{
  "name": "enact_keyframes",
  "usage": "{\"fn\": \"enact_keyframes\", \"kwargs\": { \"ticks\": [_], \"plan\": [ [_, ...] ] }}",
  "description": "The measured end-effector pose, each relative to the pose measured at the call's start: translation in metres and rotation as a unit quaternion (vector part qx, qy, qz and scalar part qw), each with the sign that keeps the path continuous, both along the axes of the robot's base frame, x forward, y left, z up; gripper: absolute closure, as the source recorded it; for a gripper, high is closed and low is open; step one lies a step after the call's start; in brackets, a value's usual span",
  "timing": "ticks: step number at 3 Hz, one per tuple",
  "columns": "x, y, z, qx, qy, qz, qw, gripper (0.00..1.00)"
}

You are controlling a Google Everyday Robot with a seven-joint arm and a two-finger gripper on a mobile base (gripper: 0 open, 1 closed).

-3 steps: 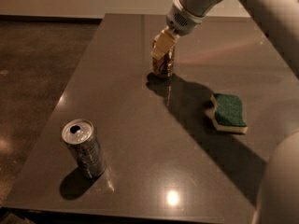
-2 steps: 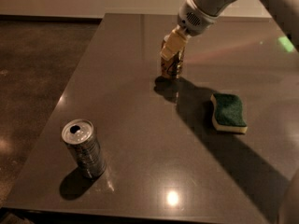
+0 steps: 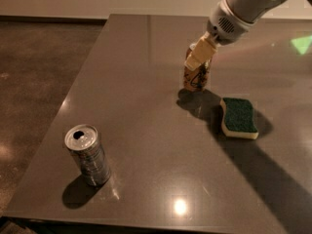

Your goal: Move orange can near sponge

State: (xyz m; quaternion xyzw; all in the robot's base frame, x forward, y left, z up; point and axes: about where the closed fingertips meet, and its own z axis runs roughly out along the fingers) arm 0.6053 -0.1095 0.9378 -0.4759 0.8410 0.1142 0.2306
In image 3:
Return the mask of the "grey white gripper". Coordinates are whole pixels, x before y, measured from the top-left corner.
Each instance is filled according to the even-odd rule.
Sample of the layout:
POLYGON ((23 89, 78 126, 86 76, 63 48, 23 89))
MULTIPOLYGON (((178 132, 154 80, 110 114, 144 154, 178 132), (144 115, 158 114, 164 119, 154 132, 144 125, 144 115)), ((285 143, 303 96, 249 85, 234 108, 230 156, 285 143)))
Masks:
POLYGON ((207 31, 195 44, 184 65, 194 71, 216 53, 216 44, 228 45, 238 41, 253 23, 238 18, 226 0, 221 0, 208 19, 207 31))

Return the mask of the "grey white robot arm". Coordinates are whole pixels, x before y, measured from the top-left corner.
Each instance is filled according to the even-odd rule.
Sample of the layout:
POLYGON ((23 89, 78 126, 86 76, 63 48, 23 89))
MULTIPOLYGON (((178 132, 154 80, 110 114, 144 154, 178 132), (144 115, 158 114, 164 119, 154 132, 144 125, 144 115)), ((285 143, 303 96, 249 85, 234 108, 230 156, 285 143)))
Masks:
POLYGON ((287 0, 221 0, 210 15, 205 34, 186 58, 185 66, 194 71, 210 60, 218 45, 239 40, 268 11, 287 0))

